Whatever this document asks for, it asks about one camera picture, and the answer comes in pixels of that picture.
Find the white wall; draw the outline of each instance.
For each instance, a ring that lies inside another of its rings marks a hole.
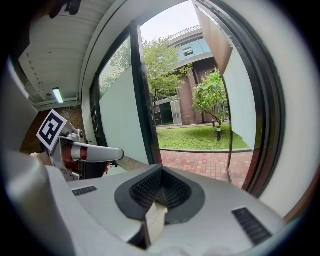
[[[106,142],[120,148],[126,157],[149,164],[135,97],[132,67],[129,67],[100,100]]]
[[[284,217],[304,195],[320,164],[319,74],[301,36],[270,3],[226,2],[258,33],[281,79],[286,112],[283,146],[259,199]]]
[[[228,91],[232,130],[252,149],[256,141],[256,106],[246,66],[234,47],[223,74]]]

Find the brick building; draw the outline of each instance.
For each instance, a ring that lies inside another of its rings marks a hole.
[[[215,58],[202,35],[200,26],[183,30],[171,37],[170,46],[180,46],[179,69],[192,63],[189,76],[181,78],[184,83],[170,98],[160,99],[156,102],[155,121],[157,126],[163,125],[192,125],[211,123],[212,116],[201,113],[193,108],[194,88],[202,82],[206,74],[214,71],[217,66]]]

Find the sky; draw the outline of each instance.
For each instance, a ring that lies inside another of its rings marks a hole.
[[[173,6],[141,26],[143,40],[172,36],[182,30],[200,25],[191,1]]]

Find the ceiling light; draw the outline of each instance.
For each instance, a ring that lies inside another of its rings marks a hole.
[[[53,88],[52,91],[53,91],[53,93],[54,93],[54,96],[56,97],[56,100],[57,100],[59,103],[64,103],[64,100],[63,100],[62,97],[61,97],[59,88]]]

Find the lamp post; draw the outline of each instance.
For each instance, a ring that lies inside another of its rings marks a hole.
[[[219,142],[221,140],[221,126],[216,127],[216,140]]]

